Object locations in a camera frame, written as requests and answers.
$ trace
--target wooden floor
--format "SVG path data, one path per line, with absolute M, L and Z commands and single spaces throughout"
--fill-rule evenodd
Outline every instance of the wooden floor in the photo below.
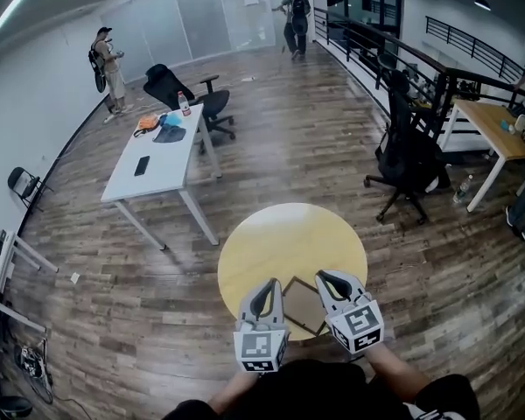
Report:
M 156 419 L 187 398 L 207 399 L 237 369 L 234 318 L 218 292 L 221 248 L 250 214 L 282 202 L 328 208 L 349 222 L 367 251 L 367 287 L 386 319 L 387 342 L 431 377 L 472 380 L 484 418 L 525 418 L 525 246 L 508 229 L 504 206 L 522 181 L 509 164 L 479 208 L 452 206 L 452 190 L 429 195 L 430 223 L 416 224 L 398 201 L 383 225 L 375 215 L 391 190 L 366 189 L 377 174 L 374 149 L 384 121 L 373 101 L 316 45 L 292 64 L 271 48 L 175 70 L 188 84 L 220 74 L 232 94 L 227 114 L 237 139 L 216 136 L 223 178 L 207 157 L 191 160 L 190 180 L 221 244 L 212 247 L 178 195 L 131 205 L 169 245 L 155 250 L 112 205 L 100 203 L 142 108 L 107 125 L 102 108 L 49 180 L 23 238 L 60 267 L 38 275 L 20 263 L 6 295 L 48 328 L 49 367 L 58 396 L 82 403 L 94 420 Z M 242 81 L 255 76 L 253 81 Z M 136 107 L 155 101 L 141 87 Z M 493 163 L 472 156 L 453 166 L 455 185 L 475 186 Z M 70 282 L 73 272 L 79 282 Z M 23 342 L 37 336 L 15 325 Z M 332 339 L 290 344 L 288 359 L 347 357 Z M 11 358 L 1 362 L 5 394 L 23 393 L 33 418 L 85 418 L 73 403 L 44 405 Z

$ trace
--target backpack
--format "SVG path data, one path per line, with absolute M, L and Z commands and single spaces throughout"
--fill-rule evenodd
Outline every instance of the backpack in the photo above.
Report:
M 97 42 L 93 43 L 91 45 L 91 48 L 89 50 L 89 53 L 87 54 L 87 58 L 89 59 L 89 64 L 91 65 L 92 69 L 94 70 L 94 77 L 95 77 L 95 86 L 97 87 L 97 91 L 102 94 L 105 90 L 105 86 L 107 84 L 105 80 L 105 60 L 103 57 L 95 50 L 95 46 L 97 45 Z
M 291 14 L 293 17 L 305 17 L 304 0 L 291 0 Z

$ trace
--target round yellow table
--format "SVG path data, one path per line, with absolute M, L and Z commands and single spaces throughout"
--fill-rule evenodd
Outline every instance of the round yellow table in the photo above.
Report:
M 275 277 L 282 290 L 295 276 L 315 287 L 319 270 L 342 270 L 368 278 L 368 261 L 360 238 L 337 214 L 310 204 L 264 208 L 229 236 L 218 263 L 224 303 L 237 317 L 239 304 L 255 286 Z M 314 336 L 286 319 L 290 340 Z

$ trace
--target black metal railing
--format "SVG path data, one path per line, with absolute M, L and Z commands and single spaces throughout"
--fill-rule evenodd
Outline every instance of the black metal railing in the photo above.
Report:
M 314 8 L 314 18 L 317 36 L 326 40 L 328 46 L 341 51 L 346 62 L 352 61 L 373 78 L 375 89 L 387 90 L 383 82 L 383 69 L 378 61 L 380 54 L 391 55 L 398 68 L 401 68 L 400 64 L 402 64 L 404 68 L 417 74 L 422 84 L 415 83 L 413 80 L 410 80 L 409 84 L 417 91 L 419 99 L 430 109 L 430 115 L 427 120 L 421 121 L 421 126 L 435 139 L 438 139 L 443 132 L 443 124 L 454 98 L 467 100 L 485 98 L 505 103 L 511 108 L 515 105 L 517 95 L 525 95 L 523 90 L 515 90 L 512 84 L 503 80 L 443 66 L 427 54 L 373 26 L 320 8 Z M 507 99 L 482 94 L 480 92 L 482 85 L 511 92 L 511 97 Z M 469 130 L 463 133 L 478 134 L 476 131 Z
M 456 46 L 459 50 L 469 54 L 496 72 L 500 78 L 507 82 L 517 82 L 525 73 L 525 68 L 512 61 L 508 56 L 492 48 L 482 40 L 426 16 L 426 32 L 443 40 L 446 44 Z

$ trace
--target cap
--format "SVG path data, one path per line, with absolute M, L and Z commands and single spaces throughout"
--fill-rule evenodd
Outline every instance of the cap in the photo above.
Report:
M 107 26 L 102 26 L 97 34 L 101 34 L 102 32 L 110 32 L 113 28 L 108 28 Z

